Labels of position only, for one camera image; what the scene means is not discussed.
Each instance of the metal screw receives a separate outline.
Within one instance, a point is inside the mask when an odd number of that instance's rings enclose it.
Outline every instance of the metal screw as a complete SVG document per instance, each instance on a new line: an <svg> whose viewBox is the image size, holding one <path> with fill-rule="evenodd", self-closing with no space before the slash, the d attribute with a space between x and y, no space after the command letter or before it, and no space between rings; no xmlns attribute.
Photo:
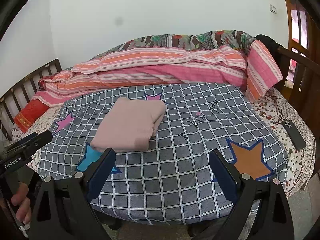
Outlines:
<svg viewBox="0 0 320 240"><path fill-rule="evenodd" d="M277 179L277 178L273 179L272 181L273 181L273 183L276 184L276 185L279 185L279 184L280 184L280 181L279 181L279 179Z"/></svg>
<svg viewBox="0 0 320 240"><path fill-rule="evenodd" d="M79 179L79 178L81 178L82 176L83 176L83 173L80 172L80 171L75 174L75 178L76 178L76 179Z"/></svg>
<svg viewBox="0 0 320 240"><path fill-rule="evenodd" d="M49 182L51 180L51 176L46 176L45 178L44 178L44 182Z"/></svg>
<svg viewBox="0 0 320 240"><path fill-rule="evenodd" d="M248 173L243 173L243 174L241 175L241 177L242 177L243 179L250 179L250 175L249 175Z"/></svg>

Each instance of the human hand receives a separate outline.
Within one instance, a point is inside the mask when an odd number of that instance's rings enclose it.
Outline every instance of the human hand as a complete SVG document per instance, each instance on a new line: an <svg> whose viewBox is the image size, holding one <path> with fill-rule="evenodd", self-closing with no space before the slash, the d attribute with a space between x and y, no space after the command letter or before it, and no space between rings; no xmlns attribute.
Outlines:
<svg viewBox="0 0 320 240"><path fill-rule="evenodd" d="M31 220L30 200L27 198L28 191L28 186L20 182L17 193L11 198L12 205L20 206L16 213L16 218L24 224L29 223Z"/></svg>

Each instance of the folded pink garment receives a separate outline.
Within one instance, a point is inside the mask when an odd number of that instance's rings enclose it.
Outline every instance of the folded pink garment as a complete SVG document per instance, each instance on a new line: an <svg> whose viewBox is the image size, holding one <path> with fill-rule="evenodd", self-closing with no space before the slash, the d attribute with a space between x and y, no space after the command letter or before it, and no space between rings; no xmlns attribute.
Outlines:
<svg viewBox="0 0 320 240"><path fill-rule="evenodd" d="M129 100L120 97L103 118L90 146L99 152L147 151L151 136L161 123L165 103L161 100Z"/></svg>

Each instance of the brown star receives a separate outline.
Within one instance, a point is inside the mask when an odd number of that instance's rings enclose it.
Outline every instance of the brown star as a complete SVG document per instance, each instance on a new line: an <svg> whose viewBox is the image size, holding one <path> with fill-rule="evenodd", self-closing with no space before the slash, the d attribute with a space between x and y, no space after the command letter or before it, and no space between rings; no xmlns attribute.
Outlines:
<svg viewBox="0 0 320 240"><path fill-rule="evenodd" d="M233 155L232 164L242 173L253 179L263 179L273 174L273 170L263 161L263 141L260 139L251 147L237 144L226 138Z"/></svg>

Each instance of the smartphone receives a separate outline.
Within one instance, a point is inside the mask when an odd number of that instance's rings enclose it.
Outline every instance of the smartphone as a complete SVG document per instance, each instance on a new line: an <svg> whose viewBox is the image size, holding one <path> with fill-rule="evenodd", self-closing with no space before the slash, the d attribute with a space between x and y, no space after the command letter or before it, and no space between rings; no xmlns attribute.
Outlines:
<svg viewBox="0 0 320 240"><path fill-rule="evenodd" d="M298 151L306 147L306 142L304 141L302 135L300 134L300 132L298 131L298 129L296 128L296 126L292 121L284 120L281 122L281 124L287 131L292 141L292 144Z"/></svg>

